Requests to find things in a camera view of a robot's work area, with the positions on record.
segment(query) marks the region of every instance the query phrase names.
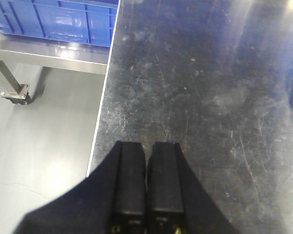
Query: stainless steel table surface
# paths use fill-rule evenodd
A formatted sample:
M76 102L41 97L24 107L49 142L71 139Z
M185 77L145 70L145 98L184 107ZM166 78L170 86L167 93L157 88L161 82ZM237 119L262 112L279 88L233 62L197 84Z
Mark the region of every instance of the stainless steel table surface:
M293 234L293 0L123 0L91 170L180 142L243 234Z

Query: blue plastic crate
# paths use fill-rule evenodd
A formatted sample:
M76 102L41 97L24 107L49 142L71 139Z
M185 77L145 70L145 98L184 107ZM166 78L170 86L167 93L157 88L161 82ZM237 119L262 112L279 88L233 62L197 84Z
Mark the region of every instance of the blue plastic crate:
M0 0L5 34L109 47L118 0Z

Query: metal frame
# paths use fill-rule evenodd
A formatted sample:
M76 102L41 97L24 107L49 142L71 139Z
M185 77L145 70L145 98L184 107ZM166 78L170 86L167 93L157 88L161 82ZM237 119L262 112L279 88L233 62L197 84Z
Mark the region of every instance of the metal frame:
M29 87L28 84L19 84L3 61L104 75L108 54L109 49L104 47L4 35L0 32L0 82L6 90L1 96L13 99L13 103L27 104L24 100L28 98Z

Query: stainless steel shelf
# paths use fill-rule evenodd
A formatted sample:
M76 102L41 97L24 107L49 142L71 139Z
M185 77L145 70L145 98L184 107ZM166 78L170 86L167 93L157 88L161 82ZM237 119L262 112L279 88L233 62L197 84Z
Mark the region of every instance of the stainless steel shelf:
M0 60L104 75L109 48L72 42L5 35Z

